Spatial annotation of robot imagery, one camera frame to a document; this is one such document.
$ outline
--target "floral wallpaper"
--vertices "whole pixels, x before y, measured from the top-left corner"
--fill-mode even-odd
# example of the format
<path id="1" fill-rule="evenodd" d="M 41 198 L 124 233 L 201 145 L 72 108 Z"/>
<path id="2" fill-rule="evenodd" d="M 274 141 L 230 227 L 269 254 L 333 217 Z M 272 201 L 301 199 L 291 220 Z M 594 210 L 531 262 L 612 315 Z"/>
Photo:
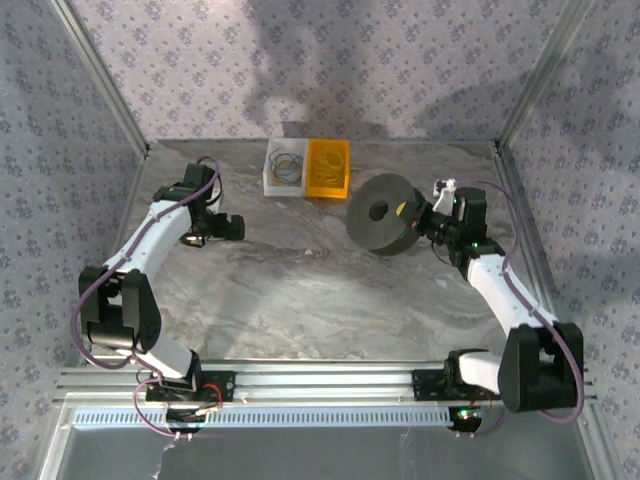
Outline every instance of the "floral wallpaper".
<path id="1" fill-rule="evenodd" d="M 640 478 L 640 5 L 597 0 L 512 146 L 628 478 Z"/>
<path id="2" fill-rule="evenodd" d="M 147 140 L 486 140 L 565 0 L 73 3 Z"/>
<path id="3" fill-rule="evenodd" d="M 77 278 L 115 240 L 136 155 L 45 0 L 0 2 L 0 478 L 31 467 Z"/>

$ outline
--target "orange container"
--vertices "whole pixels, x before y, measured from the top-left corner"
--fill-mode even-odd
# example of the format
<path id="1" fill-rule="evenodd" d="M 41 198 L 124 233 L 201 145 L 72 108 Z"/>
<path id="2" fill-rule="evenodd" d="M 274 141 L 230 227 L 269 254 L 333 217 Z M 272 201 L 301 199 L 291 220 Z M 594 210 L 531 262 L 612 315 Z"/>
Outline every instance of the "orange container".
<path id="1" fill-rule="evenodd" d="M 307 197 L 347 198 L 349 140 L 310 139 L 307 162 Z"/>

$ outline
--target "wallpaper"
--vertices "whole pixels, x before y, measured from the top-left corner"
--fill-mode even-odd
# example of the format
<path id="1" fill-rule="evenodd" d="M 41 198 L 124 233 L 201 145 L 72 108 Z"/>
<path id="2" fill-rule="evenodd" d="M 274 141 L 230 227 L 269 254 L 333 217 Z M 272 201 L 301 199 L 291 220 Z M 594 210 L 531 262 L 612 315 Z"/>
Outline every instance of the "wallpaper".
<path id="1" fill-rule="evenodd" d="M 598 0 L 513 146 L 556 282 L 640 478 L 640 5 Z"/>
<path id="2" fill-rule="evenodd" d="M 565 0 L 73 3 L 147 140 L 486 140 Z"/>
<path id="3" fill-rule="evenodd" d="M 115 240 L 137 165 L 45 0 L 0 2 L 0 478 L 23 478 L 71 363 L 86 264 Z"/>

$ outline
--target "marble surface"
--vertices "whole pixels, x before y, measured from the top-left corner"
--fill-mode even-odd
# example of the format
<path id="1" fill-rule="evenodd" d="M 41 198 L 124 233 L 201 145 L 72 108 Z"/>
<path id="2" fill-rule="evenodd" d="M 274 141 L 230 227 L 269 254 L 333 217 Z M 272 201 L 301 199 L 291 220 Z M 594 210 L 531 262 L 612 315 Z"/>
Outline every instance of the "marble surface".
<path id="1" fill-rule="evenodd" d="M 243 242 L 176 245 L 153 289 L 163 328 L 203 358 L 441 360 L 453 348 L 500 351 L 504 336 L 482 297 L 423 239 L 378 258 L 354 245 L 347 201 L 264 197 L 266 141 L 155 144 L 134 197 L 133 232 L 153 193 L 200 155 L 221 162 L 222 211 L 246 222 Z M 490 145 L 352 143 L 351 192 L 395 172 L 429 196 L 433 180 L 497 181 Z M 513 243 L 507 204 L 488 191 L 489 234 Z"/>

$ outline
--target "patterned wall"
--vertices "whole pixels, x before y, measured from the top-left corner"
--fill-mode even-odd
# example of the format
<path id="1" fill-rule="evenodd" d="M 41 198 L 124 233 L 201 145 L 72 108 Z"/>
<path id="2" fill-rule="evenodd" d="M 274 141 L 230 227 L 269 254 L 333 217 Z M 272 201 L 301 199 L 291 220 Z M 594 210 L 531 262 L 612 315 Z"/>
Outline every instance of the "patterned wall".
<path id="1" fill-rule="evenodd" d="M 564 318 L 629 478 L 640 478 L 640 6 L 597 0 L 514 156 Z"/>
<path id="2" fill-rule="evenodd" d="M 74 0 L 147 139 L 495 138 L 565 0 Z"/>
<path id="3" fill-rule="evenodd" d="M 114 241 L 137 160 L 45 0 L 0 2 L 0 478 L 23 478 L 70 302 Z"/>

